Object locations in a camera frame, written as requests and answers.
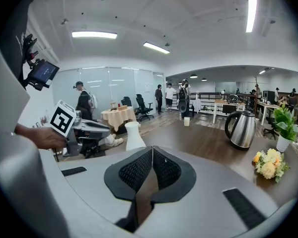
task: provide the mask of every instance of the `stainless steel kettle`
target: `stainless steel kettle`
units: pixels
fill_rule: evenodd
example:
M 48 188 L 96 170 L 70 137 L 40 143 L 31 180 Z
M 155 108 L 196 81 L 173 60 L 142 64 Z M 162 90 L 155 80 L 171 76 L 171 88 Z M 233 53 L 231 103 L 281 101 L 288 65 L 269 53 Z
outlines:
M 237 118 L 232 131 L 228 130 L 229 122 Z M 237 111 L 231 113 L 225 123 L 225 133 L 234 147 L 248 150 L 252 144 L 256 131 L 255 115 L 250 111 Z

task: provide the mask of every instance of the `kettle handle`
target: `kettle handle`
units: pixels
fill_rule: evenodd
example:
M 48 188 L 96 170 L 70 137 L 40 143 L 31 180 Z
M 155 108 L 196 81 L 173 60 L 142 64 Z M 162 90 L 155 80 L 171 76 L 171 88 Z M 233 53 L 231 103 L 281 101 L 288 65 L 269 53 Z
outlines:
M 236 118 L 239 118 L 241 114 L 242 114 L 241 111 L 235 111 L 235 112 L 231 113 L 231 114 L 226 118 L 226 122 L 225 122 L 225 133 L 226 133 L 226 135 L 227 135 L 228 138 L 231 137 L 231 134 L 230 134 L 230 132 L 229 132 L 229 130 L 228 130 L 228 124 L 229 124 L 230 120 L 231 120 L 232 118 L 235 118 L 235 117 L 236 117 Z

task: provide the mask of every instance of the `white pot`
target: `white pot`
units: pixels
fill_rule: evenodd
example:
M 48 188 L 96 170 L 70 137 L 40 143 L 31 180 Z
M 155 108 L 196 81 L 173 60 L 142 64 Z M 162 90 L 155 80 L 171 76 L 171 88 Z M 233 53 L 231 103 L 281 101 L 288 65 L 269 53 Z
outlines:
M 290 144 L 290 140 L 283 138 L 282 136 L 279 135 L 278 141 L 277 141 L 277 150 L 280 151 L 281 153 L 285 152 L 287 147 Z
M 128 134 L 126 151 L 146 146 L 139 134 L 139 122 L 128 122 L 125 124 L 125 127 Z

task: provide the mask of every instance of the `fluorescent light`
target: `fluorescent light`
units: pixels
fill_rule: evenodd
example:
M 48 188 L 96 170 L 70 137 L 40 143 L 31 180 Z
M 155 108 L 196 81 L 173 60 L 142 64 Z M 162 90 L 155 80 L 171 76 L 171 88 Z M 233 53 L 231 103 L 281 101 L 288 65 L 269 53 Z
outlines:
M 88 81 L 88 83 L 101 82 L 101 80 Z
M 248 17 L 246 32 L 251 33 L 253 31 L 253 26 L 255 22 L 257 0 L 248 0 Z
M 99 66 L 99 67 L 87 67 L 87 68 L 82 68 L 82 69 L 101 69 L 105 68 L 105 66 Z
M 147 48 L 150 48 L 150 49 L 154 49 L 154 50 L 160 51 L 160 52 L 162 52 L 162 53 L 164 53 L 164 54 L 168 54 L 168 53 L 170 53 L 168 50 L 164 50 L 164 49 L 162 49 L 162 48 L 160 48 L 160 47 L 158 47 L 158 46 L 155 46 L 155 45 L 153 45 L 153 44 L 150 44 L 150 43 L 148 43 L 148 42 L 145 42 L 145 43 L 144 43 L 144 46 L 147 47 Z
M 106 33 L 106 32 L 97 32 L 97 31 L 76 31 L 72 32 L 73 38 L 77 37 L 101 37 L 101 38 L 109 38 L 116 39 L 117 34 L 115 33 Z
M 133 69 L 133 70 L 139 70 L 139 69 L 135 69 L 135 68 L 132 68 L 132 67 L 121 67 L 121 69 Z

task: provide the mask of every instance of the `shoe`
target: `shoe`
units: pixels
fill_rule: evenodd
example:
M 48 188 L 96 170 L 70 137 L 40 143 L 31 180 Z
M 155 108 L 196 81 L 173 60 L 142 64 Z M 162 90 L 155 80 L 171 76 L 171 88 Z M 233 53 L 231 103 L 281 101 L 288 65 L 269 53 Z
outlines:
M 118 139 L 115 139 L 114 143 L 111 145 L 111 147 L 116 147 L 118 145 L 120 145 L 121 143 L 124 142 L 124 139 L 123 138 L 118 138 Z

